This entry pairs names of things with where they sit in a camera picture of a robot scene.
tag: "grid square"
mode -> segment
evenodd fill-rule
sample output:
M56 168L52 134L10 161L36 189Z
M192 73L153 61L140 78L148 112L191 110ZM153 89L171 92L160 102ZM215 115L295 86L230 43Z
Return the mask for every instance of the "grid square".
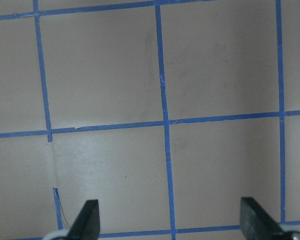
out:
M0 240L56 230L54 185L46 136L0 138Z
M102 233L170 229L163 127L56 134L57 187L72 223L99 199Z
M300 220L300 116L285 119L286 220Z
M300 0L282 0L285 109L300 110Z
M241 197L280 219L279 119L172 125L176 227L238 225Z
M33 4L30 0L0 0L0 15L32 12Z
M110 4L125 4L134 2L144 2L147 0L39 0L40 10L53 10L53 9L70 9L80 7L90 7L99 5L110 5Z
M178 240L245 240L244 235L240 230L231 231L209 231L209 232L195 232L195 233L182 233L177 235Z
M45 129L34 20L0 21L0 133Z
M45 16L53 128L162 120L153 7Z
M170 119L278 111L275 1L162 6Z

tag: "blue grid line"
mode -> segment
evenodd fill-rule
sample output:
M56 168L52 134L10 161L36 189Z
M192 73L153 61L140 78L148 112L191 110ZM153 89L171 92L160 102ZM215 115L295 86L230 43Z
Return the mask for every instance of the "blue grid line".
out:
M299 116L300 110L294 110L294 111L286 111L284 112L286 116Z
M286 221L287 225L300 225L299 221ZM208 226L208 227L196 227L196 228L181 228L177 229L178 234L190 234L190 233L205 233L205 232L218 232L218 231L232 231L240 230L239 225L227 225L227 226ZM168 235L171 234L171 230L153 230L153 231L130 231L130 232L117 232L117 233L103 233L99 238L120 238L120 237L137 237L137 236L156 236L156 235ZM37 238L20 238L12 240L41 240L41 237Z
M33 3L33 11L35 13L38 12L38 0L33 0L32 3ZM44 62L44 52L43 52L42 41L41 41L40 20L39 20L39 15L37 15L37 14L34 14L34 24L35 24L36 45L37 45L38 58L39 58L39 68L40 68L45 125L46 125L48 142L52 142L51 121L50 121L49 103L48 103L48 90L47 90L46 70L45 70L45 62Z
M66 127L52 129L53 134L64 134L64 133L76 133L76 132L88 132L88 131L101 131L101 130L113 130L113 129L131 129L131 128L144 128L163 126L164 121L147 121L147 122L135 122L135 123L120 123L110 125L97 125L97 126L83 126L79 128Z
M178 234L188 234L188 233L204 233L204 232L216 232L216 231L229 231L229 230L239 230L239 225L230 226L208 226L208 227L196 227L196 228L182 228L177 229Z
M43 237L32 237L32 238L18 238L18 239L11 239L11 240L42 240Z
M281 0L275 0L276 39L279 84L280 111L280 215L281 223L286 221L286 141L285 141L285 89L284 89L284 61L282 45L282 16Z
M108 4L108 5L98 5L98 6L60 8L60 9L41 10L41 11L39 11L38 9L38 0L33 0L33 1L36 2L35 4L36 9L34 9L34 12L22 12L22 13L0 15L0 21L27 18L33 16L52 16L52 15L62 15L62 14L88 13L88 12L98 12L98 11L108 11L108 10L118 10L118 9L143 8L143 7L169 5L169 4L209 2L214 0L150 0L150 1Z
M153 230L153 231L129 231L129 232L117 232L117 233L103 233L99 238L120 238L120 237L136 237L136 236L156 236L156 235L168 235L171 234L171 230Z
M300 116L300 110L286 111L284 114L285 116L288 117ZM238 115L180 118L176 120L169 120L169 125L220 122L220 121L232 121L232 120L244 120L244 119L258 119L258 118L273 118L273 117L280 117L280 116L281 116L280 112L274 111L274 112L248 113L248 114L238 114ZM130 123L109 124L109 125L83 126L80 128L75 128L75 127L54 128L51 129L51 132L52 134L64 134L64 133L78 133L78 132L114 130L114 129L144 128L144 127L155 127L155 126L163 126L163 125L164 125L164 121L145 121L145 122L130 122ZM46 134L47 134L46 130L4 132L4 133L0 133L0 138L40 136Z
M35 14L34 12L22 12L22 13L0 15L0 21L29 18L29 17L33 17L34 14Z
M40 136L40 135L46 135L46 134L47 134L46 130L5 132L5 133L0 133L0 139L14 138L14 137L26 137L26 136Z
M54 196L54 205L55 205L55 213L56 213L56 222L58 225L58 229L63 229L62 217L61 217L61 207L60 207L60 197L58 193L58 188L53 188L53 196Z
M174 187L173 187L173 175L172 175L171 152L170 152L169 115L168 115L168 104L167 104L167 96L166 96L164 48L163 48L163 41L162 41L160 5L155 6L155 22L156 22L156 37L157 37L158 60L159 60L161 104L162 104L163 126L164 126L164 147L165 147L166 174L167 174L167 183L168 183L170 229L171 229L172 239L175 240L176 239L175 201L174 201Z
M273 118L279 117L280 113L275 112L262 112L262 113L248 113L238 115L224 115L224 116L206 116L206 117L194 117L194 118L181 118L177 120L170 120L170 125L175 124L193 124L193 123L205 123L205 122L220 122L225 120L243 120L243 119L259 119L259 118Z
M156 5L185 4L191 2L211 2L215 0L155 0Z
M288 224L288 225L300 225L300 220L299 221L286 221L285 224Z
M140 1L131 3L119 3L119 4L109 4L109 5L99 5L99 6L83 6L74 8L62 8L54 10L42 10L38 13L40 16L51 16L51 15L61 15L61 14L74 14L74 13L88 13L88 12L99 12L108 10L118 10L118 9L132 9L132 8L142 8L154 6L155 2L152 1Z

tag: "thin wire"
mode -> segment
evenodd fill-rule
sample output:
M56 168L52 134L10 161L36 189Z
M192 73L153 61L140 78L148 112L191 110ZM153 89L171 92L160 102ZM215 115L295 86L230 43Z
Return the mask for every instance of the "thin wire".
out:
M66 218L66 216L65 216L65 212L64 212L64 209L63 209L62 204L61 204L61 200L60 200L59 193L57 192L56 195L57 195L57 197L58 197L58 199L59 199L59 203L60 203L60 208L61 208L62 216L63 216L63 218L64 218L64 221L66 222L66 224L64 224L64 225L66 225L65 227L66 227L67 229L69 229L69 228L70 228L70 225L69 225L69 223L68 223L68 221L67 221L67 218Z
M62 217L57 213L57 216L61 218L62 226L64 226L66 229L68 229L68 225L62 220Z

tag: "blue tape line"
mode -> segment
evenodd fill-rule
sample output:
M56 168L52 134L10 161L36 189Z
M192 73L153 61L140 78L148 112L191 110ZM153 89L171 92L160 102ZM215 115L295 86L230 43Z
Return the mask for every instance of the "blue tape line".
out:
M289 117L300 116L300 110L286 111L284 114L285 116L289 116ZM225 120L231 121L231 120L243 120L243 119L273 118L273 117L280 117L280 116L281 116L280 112L276 111L276 112L262 112L262 113L225 115L225 116L181 118L177 120L169 120L169 125L219 122ZM74 127L55 128L52 129L51 132L52 134L64 134L64 133L77 133L77 132L102 131L102 130L114 130L114 129L155 127L155 126L163 126L163 125L164 125L164 121L145 121L145 122L119 123L119 124L110 124L110 125L83 126L80 128L74 128ZM47 134L46 130L6 132L6 133L0 133L0 138L40 136L46 134Z
M286 221L287 225L300 225L300 220L297 221ZM217 231L231 231L240 230L239 225L228 225L228 226L208 226L208 227L196 227L196 228L181 228L177 229L178 234L189 234L189 233L204 233L204 232L217 232ZM171 230L153 230L153 231L130 231L130 232L117 232L117 233L103 233L100 234L99 238L120 238L120 237L136 237L136 236L156 236L156 235L168 235L171 234ZM41 240L41 237L37 238L21 238L11 240Z
M285 90L284 90L284 59L282 46L282 18L281 18L281 0L275 1L276 9L276 41L277 41L277 60L279 77L279 111L285 111Z
M11 239L11 240L42 240L43 237L33 237L33 238L18 238L18 239Z
M299 221L286 221L285 224L287 224L287 225L300 225L300 220Z
M155 236L171 234L170 230L153 230L153 231L130 231L118 233L103 233L99 238L120 238L120 237L135 237L135 236Z
M300 110L286 111L285 115L286 116L299 116L300 115Z
M280 214L281 223L286 221L286 144L285 144L285 89L284 64L282 45L282 16L281 0L275 0L276 39L278 60L279 84L279 111L280 111Z
M155 5L184 4L192 2L210 2L214 0L155 0Z
M159 74L160 74L161 104L162 104L163 126L164 126L164 146L165 146L165 161L166 161L168 197L169 197L170 228L171 228L172 239L175 240L176 239L175 201L174 201L174 187L173 187L171 153L170 153L169 116L168 116L168 104L167 104L167 96L166 96L166 79L165 79L165 66L164 66L164 48L162 42L161 10L159 5L155 6L155 21L156 21L156 37L157 37L157 47L158 47Z
M33 0L33 10L34 11L38 10L38 0ZM47 130L48 142L52 142L51 121L50 121L50 112L49 112L49 103L48 103L48 90L47 90L46 70L45 70L45 62L44 62L44 52L43 52L42 41L41 41L40 21L39 21L39 16L37 14L35 14L35 16L34 16L34 24L35 24L36 45L37 45L38 58L39 58L39 68L40 68L41 89L42 89L42 98L43 98L44 115L45 115L45 125L46 125L46 130Z
M50 16L50 15L60 15L60 14L98 12L98 11L117 10L117 9L142 8L142 7L149 7L153 5L155 5L155 2L152 0L152 1L141 1L141 2L131 2L131 3L110 4L110 5L44 10L44 11L39 11L39 14L40 16Z
M193 123L205 123L205 122L219 122L225 120L243 120L243 119L259 119L259 118L273 118L279 117L280 113L276 112L262 112L262 113L249 113L238 115L225 115L225 116L206 116L206 117L194 117L194 118L182 118L177 120L170 120L170 125L175 124L193 124Z
M33 11L37 13L39 11L39 3L38 0L32 0Z
M40 135L46 135L46 134L47 134L46 130L5 132L5 133L0 133L0 139L14 138L14 137L26 137L26 136L40 136Z
M64 133L76 133L76 132L88 132L88 131L101 131L101 130L112 130L112 129L132 129L132 128L144 128L163 126L164 121L147 121L147 122L135 122L135 123L120 123L111 125L97 125L97 126L83 126L80 128L66 127L52 129L53 134L64 134Z
M240 229L239 225L231 225L231 226L208 226L208 227L177 229L177 233L178 234L204 233L204 232L229 231L229 230L239 230L239 229Z
M22 13L0 15L0 21L29 18L29 17L33 17L34 14L35 14L34 12L22 12Z
M54 195L54 205L55 205L55 213L56 213L56 222L58 224L58 229L63 229L62 225L62 217L61 217L61 208L60 208L60 198L58 193L58 188L53 188Z
M281 223L286 222L286 141L285 117L280 116L280 212Z
M108 11L108 10L118 10L118 9L143 8L143 7L150 7L154 5L157 6L157 5L182 4L182 3L191 3L191 2L209 2L214 0L151 0L151 1L62 8L62 9L42 10L42 11L39 11L38 9L38 1L37 0L34 1L35 1L34 4L36 4L33 5L34 12L23 12L23 13L15 13L15 14L8 14L8 15L0 15L0 21L33 17L35 15L51 16L51 15L61 15L61 14L88 13L88 12L98 12L98 11Z

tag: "tile floor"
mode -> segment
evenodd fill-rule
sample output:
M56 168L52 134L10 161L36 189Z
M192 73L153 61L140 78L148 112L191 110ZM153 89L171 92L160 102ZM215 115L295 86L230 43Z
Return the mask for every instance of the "tile floor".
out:
M112 240L244 239L248 195L300 229L300 0L134 2L0 0L0 240L53 188Z

